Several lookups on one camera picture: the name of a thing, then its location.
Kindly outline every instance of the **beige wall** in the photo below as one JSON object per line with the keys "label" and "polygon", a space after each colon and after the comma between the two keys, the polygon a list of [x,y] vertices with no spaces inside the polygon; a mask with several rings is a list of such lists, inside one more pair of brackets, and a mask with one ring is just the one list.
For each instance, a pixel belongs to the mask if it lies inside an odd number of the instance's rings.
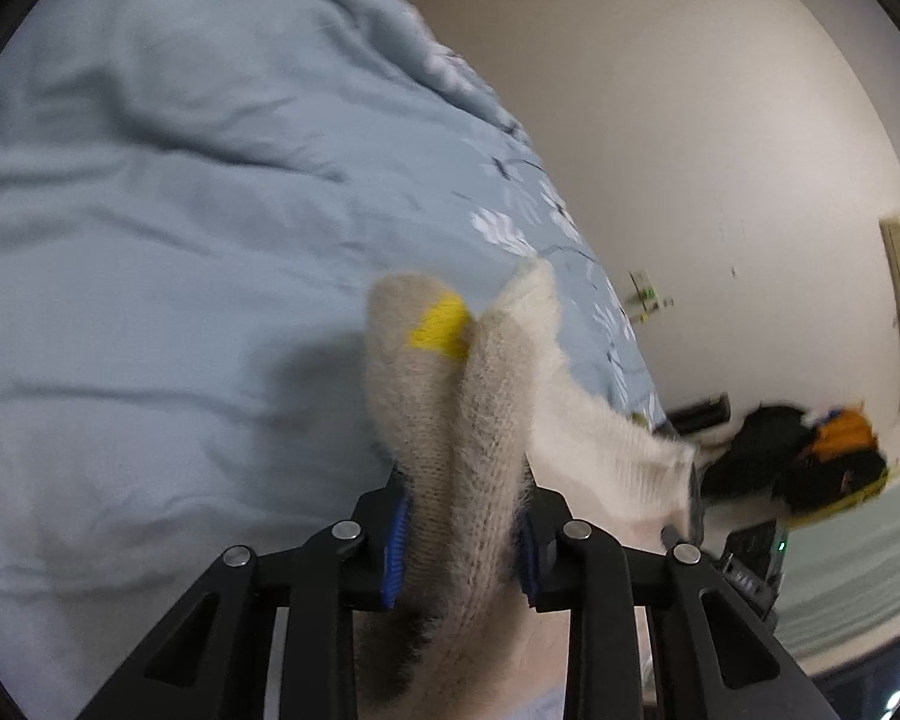
{"label": "beige wall", "polygon": [[798,0],[410,0],[528,127],[612,281],[676,304],[637,333],[664,404],[866,399],[895,420],[877,219],[900,166]]}

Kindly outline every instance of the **silver screw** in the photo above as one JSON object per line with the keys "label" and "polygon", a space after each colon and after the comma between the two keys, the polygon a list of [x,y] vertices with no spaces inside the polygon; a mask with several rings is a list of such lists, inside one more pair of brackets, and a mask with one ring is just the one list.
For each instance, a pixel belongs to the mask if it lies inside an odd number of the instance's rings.
{"label": "silver screw", "polygon": [[354,522],[352,519],[341,519],[330,529],[330,533],[333,533],[334,538],[338,538],[340,541],[350,541],[351,538],[360,536],[360,529],[359,522]]}
{"label": "silver screw", "polygon": [[674,547],[674,557],[684,565],[700,562],[700,551],[693,544],[678,544]]}
{"label": "silver screw", "polygon": [[230,547],[223,553],[223,562],[231,568],[240,568],[242,565],[247,565],[250,562],[250,550],[239,544],[235,547]]}
{"label": "silver screw", "polygon": [[571,519],[563,525],[564,536],[576,539],[576,541],[590,538],[591,533],[593,533],[593,528],[591,528],[590,523],[583,522],[581,519]]}

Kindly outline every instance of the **yellow patch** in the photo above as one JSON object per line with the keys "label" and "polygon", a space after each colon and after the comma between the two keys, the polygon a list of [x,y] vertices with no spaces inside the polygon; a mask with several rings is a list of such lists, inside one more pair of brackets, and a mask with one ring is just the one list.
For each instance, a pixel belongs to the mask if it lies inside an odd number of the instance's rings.
{"label": "yellow patch", "polygon": [[466,303],[456,293],[443,293],[440,300],[427,309],[418,324],[410,332],[410,346],[439,352],[454,360],[466,360],[469,352],[463,329],[470,321]]}

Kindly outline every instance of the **blue bedsheet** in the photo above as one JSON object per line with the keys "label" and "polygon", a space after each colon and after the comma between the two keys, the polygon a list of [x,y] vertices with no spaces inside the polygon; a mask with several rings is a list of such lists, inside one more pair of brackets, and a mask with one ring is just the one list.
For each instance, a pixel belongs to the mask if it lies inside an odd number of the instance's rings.
{"label": "blue bedsheet", "polygon": [[224,547],[384,481],[365,294],[556,267],[573,371],[663,419],[520,125],[401,0],[42,0],[0,57],[0,676],[68,720]]}

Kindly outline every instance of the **black bag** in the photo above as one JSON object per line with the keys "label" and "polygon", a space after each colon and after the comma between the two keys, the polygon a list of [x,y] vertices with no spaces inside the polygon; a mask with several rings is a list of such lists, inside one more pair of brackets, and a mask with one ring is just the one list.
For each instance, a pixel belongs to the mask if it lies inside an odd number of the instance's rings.
{"label": "black bag", "polygon": [[887,461],[875,449],[847,452],[825,463],[811,455],[783,472],[773,497],[783,498],[794,514],[807,514],[859,493],[886,470]]}
{"label": "black bag", "polygon": [[746,415],[730,449],[703,472],[703,496],[735,497],[773,485],[816,436],[802,417],[802,409],[787,404],[760,406]]}

